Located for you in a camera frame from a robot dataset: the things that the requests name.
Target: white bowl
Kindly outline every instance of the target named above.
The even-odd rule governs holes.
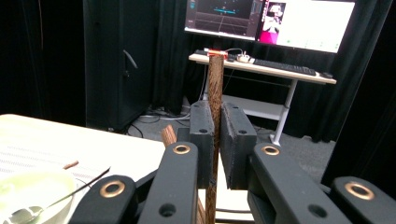
[[[76,190],[73,175],[63,169],[32,169],[0,180],[0,222],[15,211],[29,206],[45,210],[35,223],[64,223],[73,197],[47,208]]]

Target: table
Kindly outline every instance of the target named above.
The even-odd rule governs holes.
[[[71,171],[84,180],[111,166],[107,175],[127,175],[137,181],[159,167],[163,152],[163,142],[18,115],[0,116],[0,177],[30,166],[60,168],[77,160],[78,166]],[[26,153],[32,159],[26,160]],[[248,210],[247,192],[227,190],[221,163],[219,170],[218,207]],[[204,189],[199,189],[199,196],[205,205]],[[216,217],[253,219],[251,214],[221,212]]]
[[[192,54],[189,56],[189,60],[201,63],[201,64],[209,64],[209,57],[201,54]],[[332,78],[321,77],[317,72],[316,76],[308,76],[303,74],[298,74],[294,72],[284,71],[280,69],[270,68],[259,66],[251,63],[240,63],[238,61],[228,62],[224,60],[224,67],[246,71],[249,73],[257,73],[260,75],[272,76],[272,77],[282,77],[291,80],[291,84],[289,87],[288,96],[286,98],[285,104],[276,105],[270,104],[266,102],[260,102],[249,99],[242,99],[239,97],[223,95],[222,100],[233,103],[242,107],[247,115],[266,118],[266,119],[274,119],[278,120],[278,124],[276,127],[275,134],[271,134],[271,142],[280,146],[279,139],[280,135],[283,132],[283,127],[285,126],[286,118],[288,117],[291,100],[293,98],[294,91],[297,86],[298,81],[312,82],[317,84],[336,84],[336,80]],[[205,85],[205,94],[204,100],[207,99],[207,83]]]

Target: keyboard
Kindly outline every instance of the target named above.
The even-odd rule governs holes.
[[[264,66],[264,67],[270,67],[270,68],[275,68],[279,70],[284,70],[284,71],[289,71],[289,72],[294,72],[294,73],[300,73],[303,75],[309,75],[315,77],[317,73],[315,72],[314,69],[312,68],[307,68],[303,66],[298,66],[298,65],[291,65],[291,64],[286,64],[286,63],[275,63],[275,62],[270,62],[270,61],[265,61],[265,60],[260,60],[260,59],[255,59],[254,63],[259,66]]]

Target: spoon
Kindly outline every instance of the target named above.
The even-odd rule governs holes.
[[[43,213],[46,209],[50,208],[51,206],[55,205],[56,203],[59,203],[63,200],[65,200],[66,198],[78,193],[79,191],[81,191],[82,189],[85,189],[86,187],[88,187],[90,184],[92,184],[93,182],[95,182],[96,180],[98,180],[99,178],[101,178],[103,175],[105,175],[106,173],[108,173],[108,171],[110,170],[110,167],[107,168],[105,171],[103,171],[101,174],[99,174],[99,176],[97,176],[96,178],[94,178],[93,180],[91,180],[89,183],[79,187],[78,189],[76,189],[75,191],[67,194],[66,196],[62,197],[61,199],[59,199],[58,201],[56,201],[55,203],[50,204],[49,206],[47,206],[46,208],[43,208],[41,206],[29,206],[29,207],[25,207],[25,208],[21,208],[17,211],[15,211],[14,213],[12,213],[8,218],[6,218],[3,221],[3,224],[26,224],[26,223],[30,223],[32,221],[34,221],[36,218],[38,218],[41,213]]]

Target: computer monitor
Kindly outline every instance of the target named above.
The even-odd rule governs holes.
[[[185,31],[336,53],[355,3],[188,0]]]

